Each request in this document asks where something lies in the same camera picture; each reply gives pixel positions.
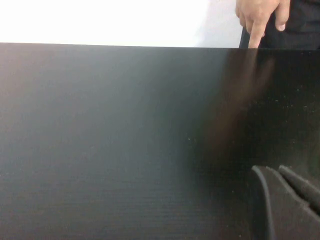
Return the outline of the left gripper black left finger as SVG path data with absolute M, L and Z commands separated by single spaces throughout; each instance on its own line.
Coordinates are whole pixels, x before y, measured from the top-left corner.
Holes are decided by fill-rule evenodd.
M 308 173 L 298 174 L 320 180 Z M 251 238 L 320 238 L 320 213 L 316 213 L 310 204 L 296 193 L 279 173 L 279 169 L 257 165 L 251 168 Z

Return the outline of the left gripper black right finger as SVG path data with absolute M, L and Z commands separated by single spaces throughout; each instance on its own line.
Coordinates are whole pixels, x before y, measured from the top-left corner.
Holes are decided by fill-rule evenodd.
M 316 212 L 320 212 L 320 180 L 310 175 L 301 175 L 291 168 L 280 165 L 278 168 L 281 176 L 295 190 L 295 192 L 309 203 Z

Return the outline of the person's right hand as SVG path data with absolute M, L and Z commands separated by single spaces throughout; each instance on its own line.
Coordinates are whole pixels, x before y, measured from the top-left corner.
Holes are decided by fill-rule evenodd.
M 275 14 L 275 28 L 282 32 L 290 15 L 290 0 L 237 0 L 235 13 L 240 25 L 249 33 L 248 47 L 256 49 L 265 36 L 266 27 Z

